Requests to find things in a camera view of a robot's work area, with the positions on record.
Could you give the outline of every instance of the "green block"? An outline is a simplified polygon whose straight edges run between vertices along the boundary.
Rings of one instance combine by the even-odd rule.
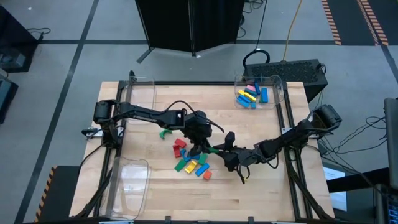
[[[170,130],[165,129],[165,130],[163,130],[161,133],[159,133],[160,138],[164,140],[164,135],[165,135],[166,133],[172,134],[172,132],[171,132]]]
[[[180,162],[178,162],[178,164],[174,167],[174,169],[177,172],[180,172],[182,170],[182,168],[185,167],[186,164],[187,164],[187,162],[185,162],[185,160],[181,159]]]
[[[201,154],[200,158],[198,160],[198,163],[200,165],[204,165],[206,163],[207,157],[208,157],[208,154],[205,154],[205,153]]]
[[[210,151],[210,153],[217,153],[218,152],[218,150],[213,148],[213,147],[210,147],[209,151]]]

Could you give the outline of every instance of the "orange striped tape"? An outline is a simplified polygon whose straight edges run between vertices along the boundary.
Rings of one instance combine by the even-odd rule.
[[[40,198],[39,207],[37,208],[34,222],[39,222],[40,215],[42,214],[42,210],[44,208],[45,198],[47,197],[47,194],[49,192],[51,180],[52,180],[52,177],[54,176],[54,172],[55,172],[56,168],[57,168],[57,166],[51,168],[49,177],[47,179],[47,182],[45,183],[44,192],[42,194],[42,197]]]
[[[376,18],[376,15],[373,13],[372,7],[369,4],[368,0],[360,0],[360,1],[357,0],[357,2],[359,4],[359,7],[362,10],[362,13],[364,14],[364,18],[365,18],[366,22],[368,23],[368,26],[370,26],[370,24],[372,24],[372,26],[370,26],[370,28],[371,28],[373,38],[375,38],[375,36],[377,35],[379,37],[379,40],[381,41],[381,44],[388,45],[388,39],[387,39],[386,35],[384,35],[384,31],[383,31],[382,27],[380,26],[380,23],[379,23],[378,19]]]
[[[337,31],[335,20],[333,19],[333,16],[331,15],[328,1],[322,0],[322,6],[323,6],[323,10],[325,11],[326,18],[328,19],[328,23],[330,26],[331,33],[333,34],[333,39],[335,40],[335,44],[341,45],[341,39],[340,39],[340,36]]]

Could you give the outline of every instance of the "colorful block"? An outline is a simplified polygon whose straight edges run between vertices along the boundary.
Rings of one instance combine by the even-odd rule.
[[[191,161],[190,163],[189,163],[189,165],[187,166],[187,168],[185,168],[185,171],[187,172],[187,173],[191,173],[193,170],[194,170],[194,168],[197,166],[197,163],[196,163],[196,161]]]
[[[203,175],[203,178],[206,180],[210,180],[212,173],[208,170],[206,170],[205,175]]]
[[[242,96],[244,96],[244,91],[243,90],[239,90],[238,93]]]
[[[188,161],[191,160],[191,157],[190,157],[189,155],[186,156],[185,153],[187,153],[187,150],[186,150],[186,149],[181,149],[181,156],[182,156],[182,159],[183,159],[185,162],[188,162]]]
[[[267,88],[261,88],[261,103],[268,103]]]
[[[164,135],[166,133],[172,134],[172,132],[170,130],[164,129],[161,133],[159,133],[160,138],[164,140]]]
[[[248,90],[251,90],[251,91],[255,91],[256,90],[256,88],[254,86],[252,86],[252,85],[247,85],[246,88]]]
[[[245,107],[245,108],[248,108],[249,107],[249,103],[246,103],[245,101],[243,101],[243,100],[241,100],[241,99],[236,99],[236,101],[240,104],[240,105],[242,105],[243,107]]]
[[[181,152],[180,152],[180,146],[179,145],[173,145],[173,150],[174,150],[174,156],[176,158],[181,157]]]
[[[180,172],[180,171],[182,170],[182,168],[185,167],[186,164],[187,164],[187,162],[185,162],[185,160],[180,159],[180,162],[178,162],[178,164],[174,167],[174,169],[175,169],[177,172]]]
[[[258,82],[254,83],[254,88],[256,89],[257,95],[260,95],[261,94],[261,90],[260,90],[260,86],[259,86]]]
[[[202,155],[200,155],[198,163],[200,165],[204,165],[206,163],[207,157],[208,157],[208,154],[203,153]]]
[[[246,93],[249,93],[249,94],[252,95],[252,96],[257,96],[257,93],[256,93],[255,90],[249,90],[249,89],[245,88],[244,91],[245,91]]]
[[[243,96],[243,95],[239,95],[238,99],[245,101],[246,103],[250,103],[251,100],[249,100],[247,97]]]
[[[181,140],[181,139],[176,139],[174,141],[175,144],[179,145],[180,147],[184,148],[185,146],[187,146],[187,143],[185,143],[185,141]]]
[[[252,102],[256,102],[256,97],[250,95],[249,93],[244,93],[244,96],[249,98]]]
[[[218,152],[218,150],[213,148],[213,147],[210,147],[209,151],[210,151],[210,153],[217,153]]]
[[[209,164],[205,163],[203,166],[201,166],[196,172],[195,174],[199,177],[201,176],[202,173],[204,173],[207,169],[209,169]]]

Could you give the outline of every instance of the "clear plastic bin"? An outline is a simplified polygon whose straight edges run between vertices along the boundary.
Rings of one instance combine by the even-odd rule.
[[[117,157],[103,195],[100,214],[117,220],[134,220],[144,210],[150,167],[144,159]]]
[[[259,84],[261,88],[267,88],[268,103],[261,103],[261,95],[256,97],[256,109],[274,109],[276,105],[284,100],[284,92],[282,79],[279,76],[271,77],[244,77],[242,75],[235,76],[234,97],[239,96],[238,91],[246,88],[247,85],[253,85],[254,82]],[[242,109],[250,109],[251,106],[245,108],[235,100],[235,106]]]
[[[131,90],[132,105],[153,109],[155,104],[156,88],[155,80],[150,77],[135,77]],[[147,124],[147,121],[127,119],[129,124]]]

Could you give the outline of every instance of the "wooden table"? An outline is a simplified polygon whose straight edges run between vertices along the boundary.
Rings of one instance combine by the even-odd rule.
[[[103,82],[98,100],[115,98],[117,82]],[[156,86],[155,110],[163,110],[175,100],[184,100],[195,110],[204,111],[226,132],[234,131],[235,144],[248,148],[264,139],[280,135],[276,109],[240,110],[234,105],[234,86]],[[294,120],[298,123],[307,117],[310,110],[302,83],[288,83],[290,102]],[[148,106],[139,95],[132,95],[132,103]],[[287,115],[284,111],[285,125]],[[177,104],[173,108],[183,108]],[[248,220],[253,216],[256,221],[292,221],[294,214],[290,198],[288,176],[285,171],[283,152],[279,154],[279,167],[271,169],[267,164],[251,165],[251,176],[243,185],[235,172],[228,172],[223,160],[210,154],[208,163],[213,173],[210,181],[187,174],[184,170],[176,172],[174,166],[179,159],[174,158],[172,145],[176,138],[183,138],[174,131],[161,140],[161,129],[156,124],[127,122],[122,156],[142,158],[148,161],[152,173],[145,201],[145,210],[138,220],[164,220],[170,215],[172,220]],[[224,142],[226,133],[213,127],[210,144]],[[88,142],[85,156],[100,144],[100,139]],[[315,140],[309,144],[317,146]],[[81,169],[70,215],[78,213],[98,188],[104,149],[93,154]],[[309,191],[327,214],[334,217],[331,200],[323,174],[322,162],[318,151],[305,147],[302,151],[303,168]],[[297,188],[301,216],[305,217],[302,194]]]

